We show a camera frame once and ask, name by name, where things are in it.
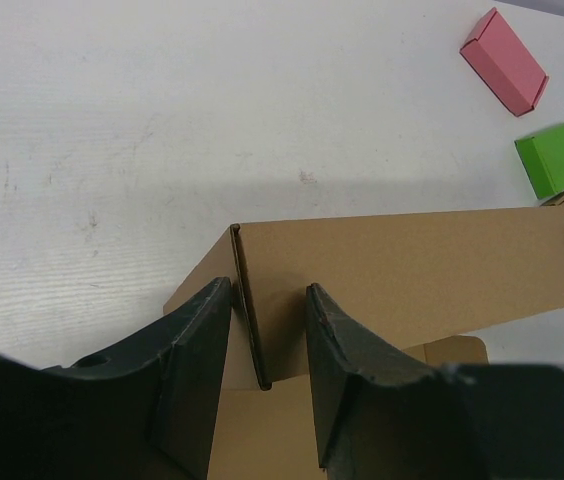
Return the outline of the large brown cardboard box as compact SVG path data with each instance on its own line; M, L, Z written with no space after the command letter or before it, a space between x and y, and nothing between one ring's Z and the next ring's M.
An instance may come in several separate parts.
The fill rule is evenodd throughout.
M216 277L234 307L210 477L320 479L306 288L419 360L484 360L477 330L564 308L564 193L541 207L234 224L165 311Z

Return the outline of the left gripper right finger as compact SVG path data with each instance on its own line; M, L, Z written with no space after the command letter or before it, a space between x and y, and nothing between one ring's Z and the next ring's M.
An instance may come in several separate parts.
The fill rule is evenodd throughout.
M564 365L416 360L306 290L319 466L331 479L564 479Z

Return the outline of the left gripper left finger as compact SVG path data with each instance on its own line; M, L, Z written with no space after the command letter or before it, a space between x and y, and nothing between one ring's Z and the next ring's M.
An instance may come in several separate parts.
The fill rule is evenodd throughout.
M0 355L0 479L204 479L231 321L212 280L69 367Z

